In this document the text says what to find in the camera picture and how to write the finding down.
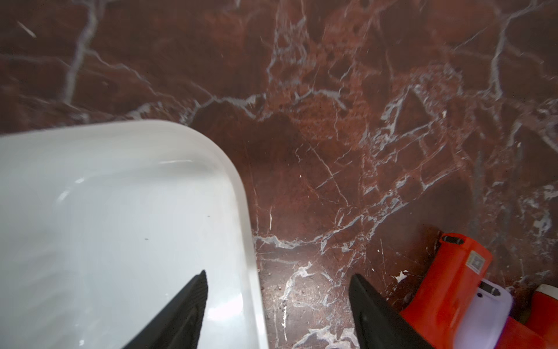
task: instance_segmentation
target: orange plastic object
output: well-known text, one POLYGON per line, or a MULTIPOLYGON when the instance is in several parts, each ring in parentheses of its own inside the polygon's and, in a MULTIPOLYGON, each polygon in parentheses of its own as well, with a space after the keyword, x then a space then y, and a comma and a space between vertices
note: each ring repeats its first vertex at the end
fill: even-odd
POLYGON ((550 349, 541 336, 508 317, 495 349, 550 349))
POLYGON ((539 286, 531 300, 531 316, 525 326, 558 347, 558 288, 539 286))
POLYGON ((444 234, 434 262, 401 316, 437 349, 453 348, 465 315, 492 255, 473 239, 444 234))

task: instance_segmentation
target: sticker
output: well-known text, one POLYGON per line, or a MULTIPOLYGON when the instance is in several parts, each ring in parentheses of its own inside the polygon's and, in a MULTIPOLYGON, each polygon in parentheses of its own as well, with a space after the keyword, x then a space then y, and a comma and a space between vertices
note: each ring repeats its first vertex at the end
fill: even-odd
POLYGON ((480 274, 480 270, 483 268, 484 262, 486 262, 486 260, 482 258, 480 254, 476 253, 475 251, 471 251, 465 265, 468 266, 475 273, 480 274))

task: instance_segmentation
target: red marble floor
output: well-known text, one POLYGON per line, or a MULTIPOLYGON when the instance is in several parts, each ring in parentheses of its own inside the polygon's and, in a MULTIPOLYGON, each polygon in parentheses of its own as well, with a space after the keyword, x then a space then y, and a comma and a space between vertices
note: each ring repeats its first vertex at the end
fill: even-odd
POLYGON ((402 309, 440 231, 491 250, 516 317, 558 283, 558 1, 4 1, 0 86, 1 133, 158 118, 214 140, 272 348, 357 347, 350 276, 402 309))

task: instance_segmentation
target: white basin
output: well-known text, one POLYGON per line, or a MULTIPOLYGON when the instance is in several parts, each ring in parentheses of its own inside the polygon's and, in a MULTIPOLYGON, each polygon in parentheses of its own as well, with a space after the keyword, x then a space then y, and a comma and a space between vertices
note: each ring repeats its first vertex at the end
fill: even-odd
POLYGON ((205 136, 138 121, 0 137, 1 348, 121 348, 202 270, 198 348, 267 348, 244 188, 205 136))

